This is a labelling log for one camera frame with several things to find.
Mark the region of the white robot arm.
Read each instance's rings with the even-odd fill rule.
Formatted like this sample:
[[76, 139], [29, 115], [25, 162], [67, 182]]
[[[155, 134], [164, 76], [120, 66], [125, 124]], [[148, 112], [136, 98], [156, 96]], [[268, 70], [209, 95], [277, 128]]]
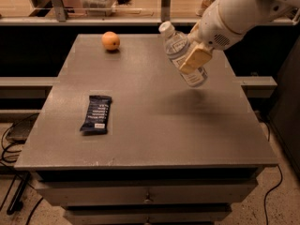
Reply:
[[211, 60], [214, 50], [231, 48], [253, 27], [293, 8], [300, 8], [300, 0], [215, 0], [188, 34], [192, 48], [179, 70], [194, 72]]

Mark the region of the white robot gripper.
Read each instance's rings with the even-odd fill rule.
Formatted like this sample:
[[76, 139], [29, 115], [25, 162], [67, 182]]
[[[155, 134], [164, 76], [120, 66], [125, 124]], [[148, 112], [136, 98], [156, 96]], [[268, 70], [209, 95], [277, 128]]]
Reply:
[[192, 43], [179, 71], [190, 74], [212, 59], [212, 48], [227, 50], [240, 41], [250, 29], [249, 8], [250, 0], [216, 0], [187, 35]]

